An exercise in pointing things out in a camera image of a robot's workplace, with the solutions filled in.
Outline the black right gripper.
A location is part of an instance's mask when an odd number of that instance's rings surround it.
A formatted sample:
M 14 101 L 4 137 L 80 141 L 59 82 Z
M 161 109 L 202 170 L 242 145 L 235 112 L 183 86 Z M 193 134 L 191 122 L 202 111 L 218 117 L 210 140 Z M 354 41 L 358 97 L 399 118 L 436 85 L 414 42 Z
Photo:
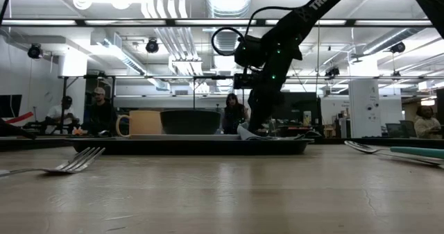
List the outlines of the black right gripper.
M 290 67 L 289 58 L 270 58 L 262 71 L 255 75 L 253 88 L 248 101 L 251 114 L 248 130 L 255 132 L 282 105 L 281 101 L 258 100 L 272 97 L 279 92 L 287 79 Z

